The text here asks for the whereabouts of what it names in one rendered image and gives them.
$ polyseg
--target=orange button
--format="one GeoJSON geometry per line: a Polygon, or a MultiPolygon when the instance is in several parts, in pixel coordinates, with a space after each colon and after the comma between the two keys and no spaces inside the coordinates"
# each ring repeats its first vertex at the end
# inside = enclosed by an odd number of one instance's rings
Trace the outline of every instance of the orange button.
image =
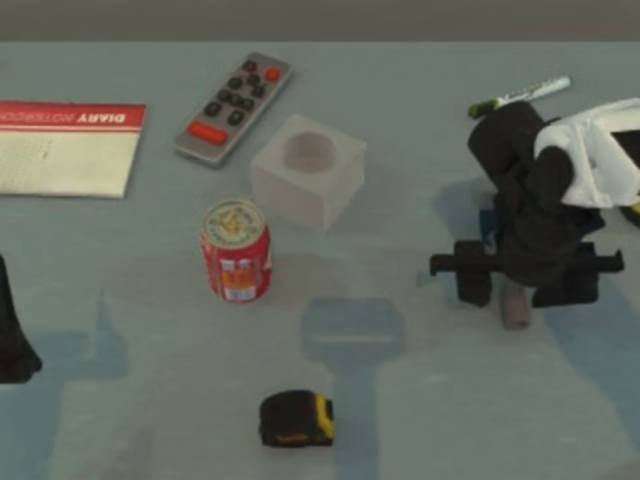
{"type": "Polygon", "coordinates": [[[266,78],[270,82],[275,82],[280,78],[280,70],[277,68],[269,68],[264,74],[264,78],[266,78]]]}
{"type": "Polygon", "coordinates": [[[201,138],[207,142],[211,142],[214,145],[223,145],[229,134],[224,130],[218,130],[217,128],[209,127],[204,123],[193,122],[187,129],[190,135],[201,138]]]}

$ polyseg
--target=white shirt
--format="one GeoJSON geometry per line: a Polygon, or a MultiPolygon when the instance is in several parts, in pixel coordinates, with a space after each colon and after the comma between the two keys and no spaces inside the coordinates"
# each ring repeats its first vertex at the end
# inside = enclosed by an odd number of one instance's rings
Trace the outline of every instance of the white shirt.
{"type": "Polygon", "coordinates": [[[547,147],[567,152],[574,181],[563,203],[613,208],[640,203],[640,169],[611,135],[640,130],[640,98],[601,105],[563,118],[536,137],[536,158],[547,147]]]}

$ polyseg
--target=white marker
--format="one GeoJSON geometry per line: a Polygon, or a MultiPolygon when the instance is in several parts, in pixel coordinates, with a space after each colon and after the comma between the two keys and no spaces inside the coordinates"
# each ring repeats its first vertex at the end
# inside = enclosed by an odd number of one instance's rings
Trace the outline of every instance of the white marker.
{"type": "Polygon", "coordinates": [[[469,107],[469,116],[471,118],[478,119],[509,103],[529,101],[535,100],[536,98],[546,97],[547,95],[551,95],[552,93],[565,90],[570,86],[571,78],[567,76],[553,78],[551,80],[540,82],[521,90],[509,93],[502,97],[496,97],[492,98],[491,100],[476,103],[475,105],[469,107]]]}

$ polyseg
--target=round hole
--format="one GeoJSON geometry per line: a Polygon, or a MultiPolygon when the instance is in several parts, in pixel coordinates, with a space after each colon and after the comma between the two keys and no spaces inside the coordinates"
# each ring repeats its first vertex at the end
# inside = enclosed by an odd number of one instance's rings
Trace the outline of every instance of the round hole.
{"type": "Polygon", "coordinates": [[[305,132],[289,139],[285,146],[284,165],[300,173],[329,170],[335,162],[333,142],[326,135],[305,132]]]}

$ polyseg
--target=white cube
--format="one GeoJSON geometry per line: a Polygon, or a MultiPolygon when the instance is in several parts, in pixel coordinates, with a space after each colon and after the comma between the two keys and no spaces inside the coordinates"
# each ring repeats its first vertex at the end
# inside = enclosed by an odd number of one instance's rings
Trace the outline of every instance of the white cube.
{"type": "Polygon", "coordinates": [[[254,201],[291,223],[326,232],[364,184],[366,147],[292,115],[251,162],[254,201]]]}

